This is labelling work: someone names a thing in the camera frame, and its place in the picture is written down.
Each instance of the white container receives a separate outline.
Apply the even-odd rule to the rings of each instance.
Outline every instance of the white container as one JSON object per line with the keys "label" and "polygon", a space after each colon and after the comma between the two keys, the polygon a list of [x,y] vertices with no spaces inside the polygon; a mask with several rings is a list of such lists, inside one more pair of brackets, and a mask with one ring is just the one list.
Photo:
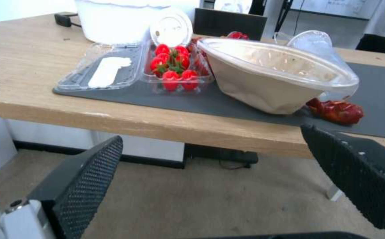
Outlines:
{"label": "white container", "polygon": [[325,59],[291,47],[232,39],[204,39],[220,90],[271,114],[292,114],[324,91],[356,87],[353,75]]}
{"label": "white container", "polygon": [[76,0],[85,37],[104,44],[150,39],[149,25],[167,0]]}

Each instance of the cable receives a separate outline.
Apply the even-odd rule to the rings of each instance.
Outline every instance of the cable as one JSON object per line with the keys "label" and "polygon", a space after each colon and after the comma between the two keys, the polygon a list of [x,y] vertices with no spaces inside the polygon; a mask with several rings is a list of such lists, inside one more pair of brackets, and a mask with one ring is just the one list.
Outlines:
{"label": "cable", "polygon": [[293,36],[296,35],[297,23],[299,22],[300,13],[302,12],[302,7],[303,7],[304,3],[305,3],[305,0],[303,0],[302,4],[300,5],[299,14],[297,14],[297,18],[296,18],[296,26],[294,27],[294,34],[293,34]]}
{"label": "cable", "polygon": [[220,165],[221,168],[227,169],[227,170],[237,170],[237,169],[245,168],[247,166],[247,164],[245,163],[244,165],[239,166],[239,167],[229,168],[229,167],[226,167],[225,165],[223,165],[222,161],[220,159],[219,159],[219,165]]}
{"label": "cable", "polygon": [[75,13],[75,14],[67,14],[67,15],[64,15],[66,17],[75,17],[75,16],[78,16],[79,14]]}
{"label": "cable", "polygon": [[82,27],[81,25],[79,25],[79,24],[76,24],[76,23],[71,23],[71,25],[74,25],[74,26],[78,26],[78,27]]}

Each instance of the floor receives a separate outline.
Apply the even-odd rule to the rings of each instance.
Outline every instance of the floor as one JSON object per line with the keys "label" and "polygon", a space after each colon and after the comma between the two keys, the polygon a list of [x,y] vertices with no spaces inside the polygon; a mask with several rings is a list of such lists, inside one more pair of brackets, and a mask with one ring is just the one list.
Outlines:
{"label": "floor", "polygon": [[[20,150],[0,170],[0,209],[28,194],[65,157]],[[346,197],[324,196],[330,180],[315,160],[260,157],[226,170],[210,159],[186,169],[121,162],[83,235],[95,238],[194,238],[347,231],[385,239]]]}

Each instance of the clear plastic lid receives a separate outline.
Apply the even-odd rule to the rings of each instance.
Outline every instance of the clear plastic lid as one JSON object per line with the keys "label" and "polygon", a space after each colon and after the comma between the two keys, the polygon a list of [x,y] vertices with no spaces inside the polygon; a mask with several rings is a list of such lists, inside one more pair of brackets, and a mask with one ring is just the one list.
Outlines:
{"label": "clear plastic lid", "polygon": [[189,17],[176,8],[161,10],[149,31],[155,45],[165,44],[168,47],[187,46],[193,33]]}
{"label": "clear plastic lid", "polygon": [[95,43],[76,69],[61,79],[59,91],[120,89],[132,85],[142,64],[142,44]]}

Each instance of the food container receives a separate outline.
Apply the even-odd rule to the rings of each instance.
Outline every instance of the food container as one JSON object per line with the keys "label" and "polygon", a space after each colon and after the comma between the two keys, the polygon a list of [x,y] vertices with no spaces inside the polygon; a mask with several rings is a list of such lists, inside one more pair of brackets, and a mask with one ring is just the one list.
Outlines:
{"label": "food container", "polygon": [[149,25],[167,0],[76,0],[85,37],[104,44],[149,39]]}
{"label": "food container", "polygon": [[291,47],[210,38],[198,48],[207,53],[223,93],[271,114],[292,114],[324,91],[358,84],[349,71]]}
{"label": "food container", "polygon": [[[198,94],[202,92],[206,86],[214,81],[212,72],[204,55],[198,50],[195,44],[190,44],[189,68],[195,70],[198,74],[193,79],[181,79],[179,80],[175,90],[167,90],[163,83],[163,79],[157,77],[150,68],[150,63],[155,57],[156,46],[152,41],[149,41],[144,48],[144,66],[142,67],[143,72],[140,80],[148,83],[150,89],[157,94]],[[196,87],[184,87],[185,84],[193,83]]]}
{"label": "food container", "polygon": [[[139,73],[143,65],[143,49],[142,44],[105,45],[95,43],[88,48],[75,70],[63,77],[55,89],[58,91],[89,91],[121,89],[130,86],[141,76]],[[103,61],[109,58],[114,59],[114,57],[119,62],[116,67],[111,64],[101,65]],[[103,67],[104,75],[95,77],[98,81],[93,82],[99,67]]]}

